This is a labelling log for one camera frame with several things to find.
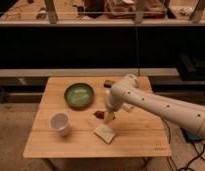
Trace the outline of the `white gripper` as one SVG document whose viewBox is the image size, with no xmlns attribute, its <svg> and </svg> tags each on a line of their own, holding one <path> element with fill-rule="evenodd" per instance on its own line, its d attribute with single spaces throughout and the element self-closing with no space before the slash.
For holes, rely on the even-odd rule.
<svg viewBox="0 0 205 171">
<path fill-rule="evenodd" d="M 108 124 L 115 118 L 115 114 L 113 112 L 117 112 L 121 108 L 123 101 L 108 93 L 105 95 L 104 103 L 108 112 L 104 115 L 103 123 Z"/>
</svg>

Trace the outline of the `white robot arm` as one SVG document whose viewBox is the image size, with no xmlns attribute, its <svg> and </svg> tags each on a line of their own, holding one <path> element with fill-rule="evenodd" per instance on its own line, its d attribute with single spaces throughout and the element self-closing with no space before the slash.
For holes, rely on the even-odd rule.
<svg viewBox="0 0 205 171">
<path fill-rule="evenodd" d="M 140 90 L 138 79 L 133 74 L 127 74 L 116 81 L 107 91 L 104 101 L 109 113 L 117 112 L 124 103 L 127 103 L 205 139 L 205 106 Z"/>
</svg>

